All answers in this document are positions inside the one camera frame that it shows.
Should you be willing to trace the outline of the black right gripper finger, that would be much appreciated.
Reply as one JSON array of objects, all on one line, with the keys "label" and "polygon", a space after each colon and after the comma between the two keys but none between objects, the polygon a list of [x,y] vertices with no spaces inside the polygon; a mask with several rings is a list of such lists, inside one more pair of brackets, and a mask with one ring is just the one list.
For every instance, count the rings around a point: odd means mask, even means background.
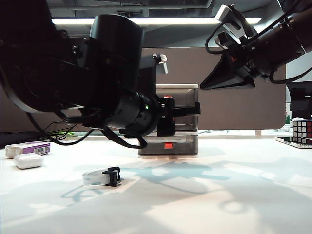
[{"label": "black right gripper finger", "polygon": [[216,67],[200,84],[200,89],[211,90],[244,86],[244,80],[235,72],[231,57],[228,54],[223,54]]},{"label": "black right gripper finger", "polygon": [[251,77],[244,77],[239,86],[242,88],[255,88],[254,79]]}]

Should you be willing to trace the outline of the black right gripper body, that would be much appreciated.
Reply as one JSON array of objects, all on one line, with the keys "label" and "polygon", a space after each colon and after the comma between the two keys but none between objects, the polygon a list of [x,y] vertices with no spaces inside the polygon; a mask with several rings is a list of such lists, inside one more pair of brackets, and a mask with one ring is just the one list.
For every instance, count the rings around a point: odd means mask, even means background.
[{"label": "black right gripper body", "polygon": [[247,55],[246,46],[243,42],[247,39],[240,39],[239,44],[235,39],[227,39],[225,43],[227,52],[227,68],[226,78],[256,78],[262,76],[259,70],[256,68],[254,62],[250,56]]}]

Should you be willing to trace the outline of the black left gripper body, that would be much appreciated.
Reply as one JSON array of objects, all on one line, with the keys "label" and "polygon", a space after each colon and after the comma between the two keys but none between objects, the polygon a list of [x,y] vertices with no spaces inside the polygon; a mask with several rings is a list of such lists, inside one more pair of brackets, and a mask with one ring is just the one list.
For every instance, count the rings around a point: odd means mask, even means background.
[{"label": "black left gripper body", "polygon": [[172,136],[176,132],[175,101],[172,97],[165,97],[159,100],[159,105],[160,118],[157,124],[157,135]]}]

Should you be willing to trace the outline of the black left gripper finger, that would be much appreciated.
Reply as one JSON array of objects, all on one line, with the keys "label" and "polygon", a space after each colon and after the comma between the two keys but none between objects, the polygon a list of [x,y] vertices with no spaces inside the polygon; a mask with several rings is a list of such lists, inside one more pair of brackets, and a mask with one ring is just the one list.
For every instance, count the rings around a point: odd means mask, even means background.
[{"label": "black left gripper finger", "polygon": [[201,114],[200,103],[195,102],[195,106],[193,107],[184,107],[184,108],[175,108],[174,116],[175,117],[183,117],[183,116],[195,116]]}]

